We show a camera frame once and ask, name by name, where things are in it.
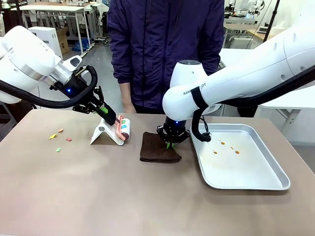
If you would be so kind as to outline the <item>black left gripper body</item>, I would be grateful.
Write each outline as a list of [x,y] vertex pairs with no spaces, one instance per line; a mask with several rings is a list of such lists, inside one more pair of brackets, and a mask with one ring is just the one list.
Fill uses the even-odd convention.
[[91,82],[87,82],[81,76],[72,75],[70,80],[63,85],[61,82],[56,82],[49,87],[50,90],[60,91],[69,100],[57,102],[58,106],[74,106],[76,104],[87,105],[88,103],[98,103],[98,99],[94,96],[94,88],[97,84],[98,76],[91,73]]

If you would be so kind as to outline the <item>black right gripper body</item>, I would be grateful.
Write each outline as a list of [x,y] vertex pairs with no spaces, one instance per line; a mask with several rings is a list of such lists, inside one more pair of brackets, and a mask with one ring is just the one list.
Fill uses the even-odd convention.
[[186,120],[177,121],[166,117],[163,125],[163,133],[169,138],[188,138],[189,132],[186,129]]

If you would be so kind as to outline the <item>person's right hand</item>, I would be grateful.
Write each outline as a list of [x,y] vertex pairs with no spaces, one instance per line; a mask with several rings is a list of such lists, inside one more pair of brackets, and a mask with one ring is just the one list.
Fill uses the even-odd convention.
[[135,114],[136,109],[131,101],[130,83],[119,84],[122,98],[122,105],[125,113]]

